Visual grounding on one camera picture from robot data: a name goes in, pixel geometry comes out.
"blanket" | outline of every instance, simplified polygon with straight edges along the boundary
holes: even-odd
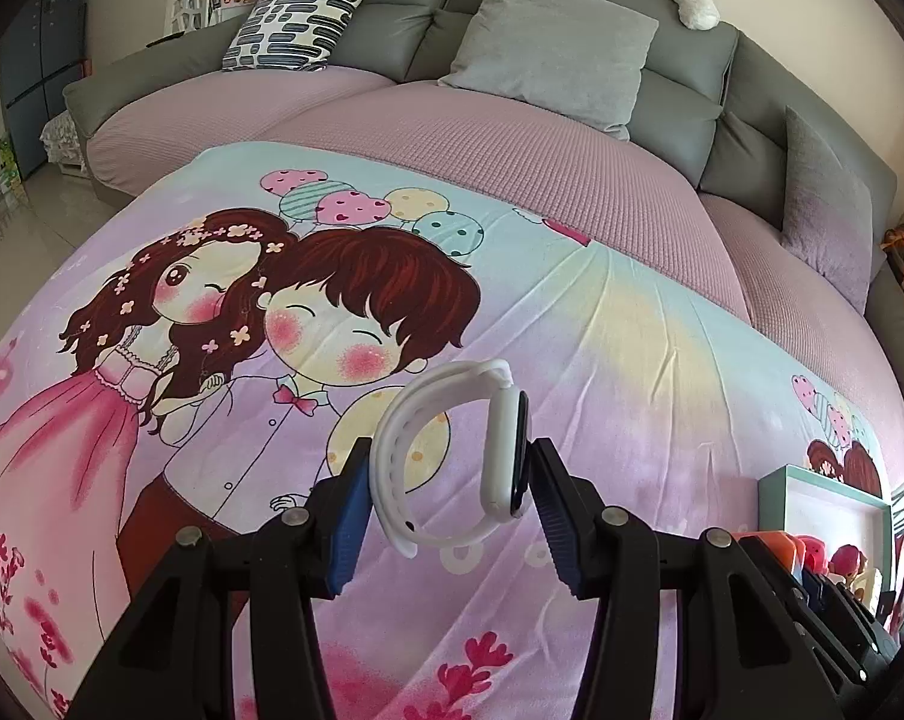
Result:
[[[529,394],[530,436],[657,529],[755,528],[756,480],[784,464],[888,493],[855,405],[647,266],[410,170],[236,143],[113,218],[0,345],[0,637],[15,664],[63,716],[179,528],[254,531],[336,474],[405,383],[493,357]],[[479,517],[483,435],[470,404],[415,440],[405,482],[430,532]],[[249,611],[235,613],[237,715],[252,720]],[[315,615],[340,718],[556,718],[595,605],[556,579],[532,510],[415,560],[372,518],[355,579]]]

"smartwatch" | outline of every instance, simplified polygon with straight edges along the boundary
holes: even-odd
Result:
[[[432,536],[415,525],[405,497],[405,460],[415,436],[436,416],[476,400],[489,401],[479,498],[483,517],[460,536]],[[418,546],[465,547],[528,509],[525,464],[528,397],[505,360],[449,362],[403,386],[372,437],[369,485],[382,530],[405,557]]]

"watch face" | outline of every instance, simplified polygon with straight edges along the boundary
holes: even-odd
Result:
[[[525,391],[518,394],[518,418],[516,418],[516,459],[513,462],[513,495],[511,495],[511,514],[513,517],[522,508],[522,499],[529,490],[529,464],[526,461],[525,449],[528,446],[529,428],[529,396]]]

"white watch strap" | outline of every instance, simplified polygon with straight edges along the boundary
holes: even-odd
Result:
[[[407,384],[396,398],[388,404],[379,420],[372,437],[372,451],[369,456],[372,503],[375,514],[382,523],[382,529],[391,544],[405,557],[415,557],[417,546],[458,547],[478,543],[489,536],[503,521],[508,521],[508,507],[503,514],[500,509],[489,506],[489,500],[508,500],[511,494],[511,465],[513,464],[514,431],[511,425],[511,440],[508,447],[508,467],[506,458],[499,451],[490,451],[490,444],[504,445],[497,436],[508,435],[505,426],[493,424],[492,410],[489,414],[489,429],[486,437],[486,453],[483,468],[483,509],[486,514],[460,536],[431,536],[419,528],[410,528],[415,521],[405,498],[405,459],[418,433],[436,416],[454,406],[475,400],[493,399],[502,391],[514,392],[511,370],[505,360],[488,362],[451,362]],[[490,462],[497,465],[488,469]]]

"sofa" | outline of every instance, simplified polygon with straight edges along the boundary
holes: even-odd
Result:
[[[390,162],[548,215],[722,306],[857,403],[900,485],[904,295],[883,264],[862,317],[780,245],[785,109],[868,186],[876,243],[896,192],[890,167],[746,34],[729,23],[686,29],[670,0],[608,0],[660,23],[631,143],[436,84],[481,1],[364,0],[321,73],[223,73],[241,20],[125,57],[65,90],[95,192],[122,208],[206,148],[278,141]]]

